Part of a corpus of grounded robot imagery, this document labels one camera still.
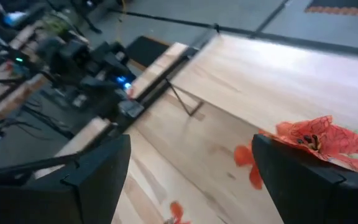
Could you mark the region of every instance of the blue led light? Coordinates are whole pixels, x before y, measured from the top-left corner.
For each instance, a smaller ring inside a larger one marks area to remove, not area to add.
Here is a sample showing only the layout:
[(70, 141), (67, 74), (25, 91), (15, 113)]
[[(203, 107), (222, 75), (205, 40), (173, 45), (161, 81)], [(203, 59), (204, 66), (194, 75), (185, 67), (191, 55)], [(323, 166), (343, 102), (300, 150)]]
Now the blue led light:
[(125, 77), (117, 77), (117, 82), (125, 82)]
[(124, 84), (124, 89), (127, 90), (131, 87), (132, 85), (130, 83), (125, 83)]

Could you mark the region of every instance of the gray floor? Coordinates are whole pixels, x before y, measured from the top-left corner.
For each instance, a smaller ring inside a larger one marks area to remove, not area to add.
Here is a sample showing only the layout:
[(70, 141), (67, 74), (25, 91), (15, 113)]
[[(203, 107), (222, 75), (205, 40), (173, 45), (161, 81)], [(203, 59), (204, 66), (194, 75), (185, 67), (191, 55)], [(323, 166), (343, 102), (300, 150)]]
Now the gray floor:
[[(132, 0), (127, 2), (127, 8), (128, 11), (155, 16), (209, 24), (217, 22), (222, 26), (255, 30), (280, 2), (280, 0)], [(303, 10), (308, 3), (309, 0), (293, 0), (265, 32), (358, 47), (358, 17), (305, 14)], [(103, 14), (102, 11), (100, 9), (94, 12), (91, 18), (103, 33), (98, 35), (84, 29), (85, 36), (93, 46), (102, 41), (111, 42), (117, 39), (119, 15)], [(198, 27), (133, 16), (123, 18), (120, 27), (119, 36), (124, 45), (131, 43), (140, 35), (148, 35), (166, 42), (190, 44), (203, 31)], [(83, 119), (82, 116), (56, 108), (46, 100), (43, 102), (44, 113), (64, 122), (73, 123), (76, 119)], [(43, 133), (38, 134), (43, 134), (52, 140), (40, 141), (20, 129), (11, 128), (7, 138), (0, 142), (1, 167), (53, 156), (67, 142), (30, 116), (24, 115), (24, 118), (43, 129)]]

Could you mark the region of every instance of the black mat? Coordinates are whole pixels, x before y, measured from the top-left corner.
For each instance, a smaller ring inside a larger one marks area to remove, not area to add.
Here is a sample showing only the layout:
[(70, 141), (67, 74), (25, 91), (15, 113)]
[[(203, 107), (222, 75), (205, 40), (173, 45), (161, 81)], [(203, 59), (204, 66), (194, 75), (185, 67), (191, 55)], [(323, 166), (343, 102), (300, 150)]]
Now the black mat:
[(130, 59), (147, 68), (168, 48), (167, 44), (140, 36), (129, 44), (126, 50)]
[(305, 11), (358, 16), (358, 0), (314, 0)]

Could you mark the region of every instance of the wooden plank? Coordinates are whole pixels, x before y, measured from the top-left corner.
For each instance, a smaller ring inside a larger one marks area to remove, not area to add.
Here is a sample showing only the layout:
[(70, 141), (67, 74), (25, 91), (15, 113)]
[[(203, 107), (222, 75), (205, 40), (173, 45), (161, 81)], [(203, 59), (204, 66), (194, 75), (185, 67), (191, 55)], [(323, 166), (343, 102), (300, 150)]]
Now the wooden plank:
[(100, 117), (93, 118), (56, 156), (65, 156), (82, 151), (108, 127), (109, 123), (107, 119), (101, 119)]
[[(171, 218), (170, 204), (179, 201), (185, 209), (183, 219), (192, 223), (223, 224), (204, 195), (186, 180), (136, 128), (128, 130), (132, 155), (122, 195), (126, 205), (117, 206), (121, 220), (139, 217), (145, 224), (163, 223)], [(133, 213), (126, 213), (129, 206)]]
[(5, 99), (0, 101), (0, 119), (5, 118), (11, 111), (18, 108), (33, 92), (39, 90), (47, 82), (48, 79), (45, 76), (38, 74), (19, 86)]
[(197, 186), (224, 223), (282, 223), (267, 190), (251, 186), (250, 167), (238, 168), (233, 160), (235, 146), (247, 144), (257, 128), (210, 105), (198, 112), (203, 119), (190, 118), (167, 99), (170, 94), (136, 122), (137, 130)]
[(162, 54), (141, 76), (132, 83), (133, 98), (138, 97), (156, 78), (158, 78), (187, 48), (186, 45), (175, 43)]
[[(11, 46), (13, 49), (19, 49), (20, 47), (22, 47), (32, 35), (35, 27), (35, 25), (29, 25), (22, 29), (19, 34), (13, 40), (10, 41), (9, 46)], [(6, 71), (5, 68), (6, 63), (2, 63), (0, 65), (0, 79), (11, 78), (10, 72)], [(3, 94), (8, 88), (9, 86), (0, 83), (0, 95)]]
[(358, 130), (358, 58), (217, 35), (173, 84), (270, 132), (327, 114)]

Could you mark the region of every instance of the metal rod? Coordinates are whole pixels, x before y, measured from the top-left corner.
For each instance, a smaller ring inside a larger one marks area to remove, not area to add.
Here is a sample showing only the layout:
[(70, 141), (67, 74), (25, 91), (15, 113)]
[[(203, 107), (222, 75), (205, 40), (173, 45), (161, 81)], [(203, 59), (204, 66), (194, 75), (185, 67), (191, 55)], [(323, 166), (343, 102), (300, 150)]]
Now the metal rod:
[(86, 16), (84, 11), (78, 7), (78, 5), (74, 2), (74, 0), (70, 0), (70, 4), (73, 6), (74, 10), (85, 20), (85, 22), (89, 25), (89, 28), (93, 32), (97, 34), (102, 33), (100, 29), (96, 28), (96, 26), (92, 23), (92, 21), (88, 18), (88, 16)]
[[(121, 13), (124, 12), (119, 10), (111, 10), (111, 12), (115, 13)], [(136, 12), (126, 12), (127, 15), (130, 16), (136, 16), (136, 17), (142, 17), (142, 18), (148, 18), (148, 19), (155, 19), (158, 21), (166, 21), (166, 22), (173, 22), (177, 24), (184, 24), (188, 26), (195, 26), (195, 27), (209, 27), (210, 24), (205, 24), (202, 22), (192, 22), (192, 21), (183, 21), (179, 19), (171, 19), (166, 17), (159, 17), (159, 16), (150, 16), (146, 14), (140, 14)], [(234, 34), (242, 34), (242, 35), (252, 35), (255, 32), (251, 30), (245, 30), (245, 29), (238, 29), (233, 27), (225, 27), (225, 26), (219, 26), (219, 30), (223, 32), (231, 32)], [(284, 45), (290, 45), (290, 46), (297, 46), (297, 47), (304, 47), (307, 49), (316, 49), (321, 50), (325, 52), (335, 52), (340, 54), (348, 54), (348, 55), (358, 55), (358, 47), (350, 47), (345, 45), (339, 45), (339, 44), (329, 44), (329, 43), (323, 43), (318, 42), (314, 40), (306, 40), (306, 39), (299, 39), (294, 37), (285, 37), (282, 35), (276, 35), (276, 34), (266, 34), (266, 33), (259, 33), (256, 37), (258, 39), (265, 39), (273, 42), (279, 42), (280, 44)]]
[(281, 4), (258, 26), (253, 34), (249, 38), (256, 38), (273, 20), (284, 10), (288, 2), (291, 0), (284, 0)]
[(178, 98), (181, 106), (183, 107), (183, 109), (185, 109), (186, 113), (188, 116), (193, 116), (203, 105), (204, 105), (204, 102), (203, 101), (200, 101), (197, 106), (192, 110), (192, 111), (189, 111), (186, 107), (186, 104), (183, 102), (183, 100), (181, 100), (179, 94), (177, 93), (177, 91), (175, 90), (175, 88), (173, 87), (173, 85), (167, 80), (167, 83), (169, 85), (169, 87), (172, 89), (173, 93), (175, 94), (175, 96)]

